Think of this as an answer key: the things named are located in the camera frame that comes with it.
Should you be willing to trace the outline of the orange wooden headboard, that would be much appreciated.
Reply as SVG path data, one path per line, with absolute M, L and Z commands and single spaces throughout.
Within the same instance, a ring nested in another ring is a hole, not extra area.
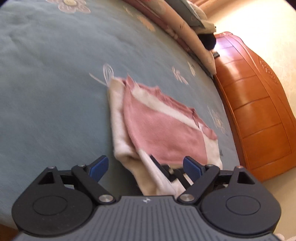
M 272 68 L 237 36 L 216 35 L 214 83 L 239 161 L 259 181 L 295 167 L 295 116 Z

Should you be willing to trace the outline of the blue floral bed sheet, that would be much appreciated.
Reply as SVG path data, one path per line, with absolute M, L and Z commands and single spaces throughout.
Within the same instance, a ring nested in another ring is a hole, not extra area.
M 1 6 L 1 224 L 48 166 L 69 170 L 101 155 L 100 184 L 139 195 L 113 155 L 107 81 L 130 76 L 192 107 L 218 136 L 224 169 L 239 163 L 213 80 L 170 29 L 124 1 L 7 1 Z

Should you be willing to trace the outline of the person lying on bed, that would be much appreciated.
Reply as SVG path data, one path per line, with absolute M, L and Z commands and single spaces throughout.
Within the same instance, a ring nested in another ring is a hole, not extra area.
M 195 13 L 199 16 L 204 26 L 203 28 L 192 27 L 193 31 L 197 34 L 203 46 L 213 53 L 213 49 L 215 48 L 215 45 L 217 43 L 216 37 L 214 36 L 214 33 L 216 32 L 216 27 L 213 23 L 208 21 L 206 14 L 200 7 L 190 1 L 188 1 L 188 3 L 193 8 Z

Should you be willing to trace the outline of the pink and white knit sweater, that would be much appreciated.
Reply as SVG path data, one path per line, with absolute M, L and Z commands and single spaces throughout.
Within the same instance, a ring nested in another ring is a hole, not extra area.
M 202 165 L 222 168 L 215 132 L 195 109 L 158 87 L 114 77 L 109 106 L 114 156 L 133 174 L 144 195 L 178 196 L 185 190 L 180 181 L 168 180 L 160 164 L 180 168 L 190 156 Z

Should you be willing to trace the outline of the blue pillow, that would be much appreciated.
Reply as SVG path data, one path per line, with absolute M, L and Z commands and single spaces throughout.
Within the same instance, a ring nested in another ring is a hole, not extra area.
M 167 4 L 173 8 L 177 14 L 185 20 L 185 22 L 193 28 L 200 27 L 204 29 L 204 25 L 201 22 L 200 17 L 196 11 L 191 7 L 191 5 L 186 0 L 166 0 Z

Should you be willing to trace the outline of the pink floral folded quilt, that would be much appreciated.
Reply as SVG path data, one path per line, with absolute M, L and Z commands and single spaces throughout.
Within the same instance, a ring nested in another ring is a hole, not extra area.
M 177 42 L 186 52 L 194 53 L 211 75 L 216 74 L 215 60 L 194 30 L 166 1 L 126 1 L 163 30 L 168 27 L 178 36 Z

